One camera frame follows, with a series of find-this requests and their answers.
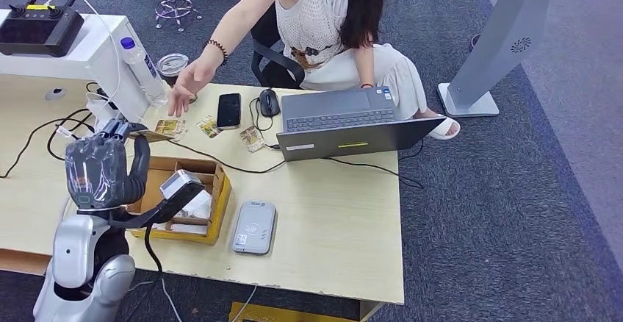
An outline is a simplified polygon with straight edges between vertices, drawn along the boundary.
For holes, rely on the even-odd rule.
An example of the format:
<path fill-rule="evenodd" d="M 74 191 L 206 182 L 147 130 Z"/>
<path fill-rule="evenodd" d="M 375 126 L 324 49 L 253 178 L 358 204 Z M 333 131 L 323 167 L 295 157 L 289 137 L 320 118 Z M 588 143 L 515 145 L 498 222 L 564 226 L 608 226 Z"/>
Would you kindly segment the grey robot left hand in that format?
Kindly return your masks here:
<path fill-rule="evenodd" d="M 79 214 L 133 204 L 145 193 L 151 156 L 146 126 L 112 118 L 93 136 L 65 149 L 68 193 Z"/>

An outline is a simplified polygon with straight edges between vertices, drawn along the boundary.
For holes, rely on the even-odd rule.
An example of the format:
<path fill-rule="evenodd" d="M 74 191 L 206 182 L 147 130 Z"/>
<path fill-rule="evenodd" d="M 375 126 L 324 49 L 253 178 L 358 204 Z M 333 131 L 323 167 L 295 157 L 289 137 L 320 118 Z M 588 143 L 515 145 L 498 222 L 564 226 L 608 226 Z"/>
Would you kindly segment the person's right hand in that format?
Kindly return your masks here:
<path fill-rule="evenodd" d="M 190 100 L 212 80 L 222 62 L 221 57 L 201 55 L 184 68 L 170 91 L 168 115 L 179 118 L 188 112 Z"/>

